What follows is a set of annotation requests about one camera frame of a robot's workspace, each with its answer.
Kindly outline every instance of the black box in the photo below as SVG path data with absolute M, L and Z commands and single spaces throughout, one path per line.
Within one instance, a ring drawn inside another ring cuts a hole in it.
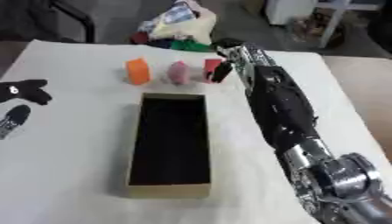
M 127 175 L 132 198 L 204 198 L 211 187 L 204 95 L 144 94 Z

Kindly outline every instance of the white table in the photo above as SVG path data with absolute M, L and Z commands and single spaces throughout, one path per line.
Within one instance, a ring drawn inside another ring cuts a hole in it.
M 309 97 L 318 131 L 336 154 L 359 152 L 372 161 L 392 194 L 392 169 L 321 57 L 271 52 Z M 143 56 L 154 80 L 124 82 L 123 64 Z M 317 223 L 297 200 L 264 142 L 233 72 L 220 85 L 187 87 L 159 78 L 175 60 L 200 74 L 210 53 L 130 45 L 31 43 L 3 81 L 43 78 L 54 98 L 41 107 L 26 103 L 27 123 L 0 142 L 0 223 Z M 143 200 L 121 197 L 127 142 L 142 92 L 205 94 L 213 189 L 207 199 Z

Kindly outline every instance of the robotic hand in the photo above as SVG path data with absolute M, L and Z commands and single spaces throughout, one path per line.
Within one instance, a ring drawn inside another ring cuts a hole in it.
M 392 199 L 379 173 L 357 153 L 333 156 L 315 130 L 317 117 L 304 93 L 262 48 L 233 39 L 214 46 L 227 60 L 213 81 L 222 81 L 234 66 L 254 118 L 307 213 L 320 223 L 392 223 Z

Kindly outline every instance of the black glove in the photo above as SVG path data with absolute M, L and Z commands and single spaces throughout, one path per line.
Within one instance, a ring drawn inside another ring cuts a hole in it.
M 47 80 L 0 82 L 0 102 L 21 98 L 39 105 L 46 105 L 52 99 L 47 92 L 41 89 L 46 84 Z

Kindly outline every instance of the cloth pile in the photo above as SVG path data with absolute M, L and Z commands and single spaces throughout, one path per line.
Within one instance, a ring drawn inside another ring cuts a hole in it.
M 136 45 L 209 52 L 216 15 L 193 0 L 177 0 L 166 12 L 144 21 L 130 37 Z

